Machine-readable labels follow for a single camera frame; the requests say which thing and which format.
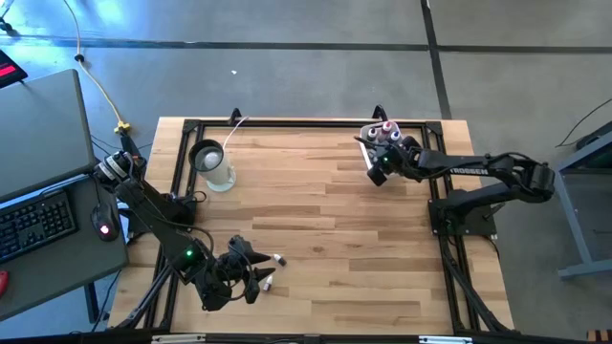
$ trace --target yellow cable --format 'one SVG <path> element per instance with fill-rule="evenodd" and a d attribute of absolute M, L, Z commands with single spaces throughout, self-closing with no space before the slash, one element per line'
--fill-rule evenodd
<path fill-rule="evenodd" d="M 68 4 L 68 1 L 66 1 L 66 0 L 63 0 L 63 1 L 64 1 L 64 4 L 66 5 L 66 7 L 68 8 L 68 11 L 70 11 L 70 14 L 73 16 L 73 20 L 75 21 L 75 27 L 76 27 L 76 54 L 82 56 L 82 54 L 80 53 L 80 29 L 78 28 L 77 16 L 75 15 L 75 13 L 73 12 L 73 9 Z M 87 76 L 89 76 L 89 78 L 92 81 L 94 81 L 96 86 L 98 86 L 99 91 L 102 92 L 102 95 L 106 98 L 106 101 L 108 101 L 108 103 L 111 105 L 111 108 L 113 108 L 113 112 L 115 113 L 115 116 L 117 117 L 117 121 L 119 122 L 118 123 L 118 127 L 115 128 L 115 132 L 118 132 L 119 128 L 129 129 L 130 124 L 123 122 L 123 120 L 121 119 L 121 116 L 119 115 L 119 111 L 117 110 L 117 107 L 115 106 L 115 104 L 113 103 L 111 98 L 108 96 L 108 94 L 106 94 L 106 91 L 104 91 L 104 88 L 102 88 L 102 85 L 100 85 L 99 82 L 96 80 L 96 78 L 93 75 L 91 75 L 91 73 L 89 73 L 87 68 L 85 68 L 85 66 L 83 65 L 82 61 L 78 61 L 78 65 L 80 66 L 80 69 L 83 72 L 85 72 L 85 74 Z"/>

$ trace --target wood grain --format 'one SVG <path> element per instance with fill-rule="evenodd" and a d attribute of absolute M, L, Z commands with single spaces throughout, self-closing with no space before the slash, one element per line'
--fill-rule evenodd
<path fill-rule="evenodd" d="M 162 192 L 171 185 L 183 120 L 160 118 L 146 179 Z M 449 154 L 473 154 L 464 121 L 446 120 L 443 128 Z M 205 136 L 223 141 L 229 131 L 207 128 Z M 174 332 L 451 332 L 440 251 L 426 215 L 428 185 L 401 178 L 373 185 L 355 134 L 349 128 L 240 128 L 234 133 L 227 154 L 237 184 L 227 193 L 214 193 L 198 176 L 196 190 L 207 192 L 208 200 L 198 205 L 196 222 L 211 230 L 216 254 L 227 251 L 227 240 L 240 234 L 257 251 L 282 254 L 288 265 L 262 264 L 277 268 L 272 290 L 253 305 L 230 302 L 219 312 L 203 312 L 195 288 L 180 286 Z M 404 134 L 420 140 L 416 131 Z M 186 162 L 182 192 L 188 169 Z M 478 178 L 453 182 L 466 189 L 480 186 Z M 142 297 L 158 247 L 152 235 L 144 235 L 129 248 L 130 266 L 120 277 L 109 324 L 121 322 Z M 511 327 L 491 244 L 474 237 L 466 239 L 466 247 L 475 288 Z M 467 323 L 465 297 L 458 293 Z"/>

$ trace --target white cable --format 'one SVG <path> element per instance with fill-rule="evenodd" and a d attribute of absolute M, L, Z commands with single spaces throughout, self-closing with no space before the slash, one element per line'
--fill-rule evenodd
<path fill-rule="evenodd" d="M 76 27 L 76 54 L 81 54 L 80 53 L 80 29 L 78 28 L 78 21 L 77 21 L 77 16 L 75 15 L 75 12 L 73 11 L 73 9 L 70 7 L 70 5 L 68 5 L 68 1 L 63 0 L 64 4 L 66 5 L 66 7 L 68 8 L 68 11 L 70 11 L 70 14 L 73 16 L 73 20 L 75 21 L 75 27 Z M 102 85 L 99 84 L 99 82 L 94 78 L 93 75 L 91 75 L 89 73 L 89 71 L 87 71 L 87 69 L 85 68 L 85 66 L 83 66 L 83 62 L 78 61 L 78 65 L 80 66 L 80 69 L 85 72 L 85 74 L 87 76 L 89 76 L 89 78 L 94 81 L 94 83 L 96 84 L 96 86 L 98 86 L 99 90 L 102 92 L 102 95 L 106 98 L 106 101 L 108 101 L 108 103 L 111 105 L 111 107 L 113 108 L 113 112 L 115 113 L 115 116 L 117 117 L 117 120 L 119 122 L 122 122 L 123 120 L 121 119 L 121 116 L 119 115 L 119 111 L 117 111 L 117 107 L 115 107 L 115 104 L 113 103 L 113 101 L 111 100 L 111 98 L 106 94 L 106 91 L 104 91 L 104 89 L 102 88 Z"/>
<path fill-rule="evenodd" d="M 238 126 L 240 126 L 240 124 L 242 124 L 243 121 L 249 119 L 249 116 L 246 116 L 245 118 L 240 119 L 240 121 L 238 122 L 238 124 L 236 124 L 235 127 L 233 127 L 233 130 L 231 131 L 231 133 L 229 133 L 229 135 L 226 137 L 226 140 L 223 142 L 223 150 L 226 150 L 226 144 L 228 144 L 228 141 L 230 140 L 231 134 L 233 134 L 233 132 L 236 131 L 236 129 L 238 129 Z"/>

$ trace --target gray floor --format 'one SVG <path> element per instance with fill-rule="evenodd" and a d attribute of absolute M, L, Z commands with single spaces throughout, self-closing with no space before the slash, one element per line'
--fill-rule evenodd
<path fill-rule="evenodd" d="M 605 0 L 429 2 L 442 45 L 612 44 L 612 6 Z M 174 3 L 71 1 L 89 38 L 427 43 L 417 0 Z M 16 0 L 6 19 L 21 34 L 45 36 L 38 46 L 3 47 L 32 78 L 77 68 L 75 48 L 47 46 L 49 36 L 75 36 L 60 1 Z M 89 48 L 84 54 L 135 127 L 138 144 L 152 141 L 160 116 L 227 116 L 233 107 L 251 116 L 365 118 L 381 103 L 393 118 L 441 117 L 427 52 Z M 515 150 L 552 164 L 571 153 L 554 146 L 610 97 L 611 62 L 612 54 L 441 54 L 452 117 L 468 120 L 477 154 Z M 83 74 L 81 84 L 92 132 L 118 144 L 108 105 Z M 575 137 L 609 121 L 611 111 L 601 109 Z M 611 327 L 611 274 L 557 278 L 557 269 L 579 261 L 557 199 L 508 204 L 495 220 L 519 330 L 584 338 L 588 329 Z M 98 298 L 109 282 L 98 282 Z M 84 314 L 76 290 L 0 323 L 0 337 L 89 331 Z"/>

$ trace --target red light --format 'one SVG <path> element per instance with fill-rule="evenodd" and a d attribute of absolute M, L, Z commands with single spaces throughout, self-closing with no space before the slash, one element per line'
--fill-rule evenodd
<path fill-rule="evenodd" d="M 16 69 L 14 67 L 12 67 L 12 66 L 1 68 L 0 69 L 0 76 L 9 75 L 9 74 L 11 74 L 14 71 L 16 71 Z"/>

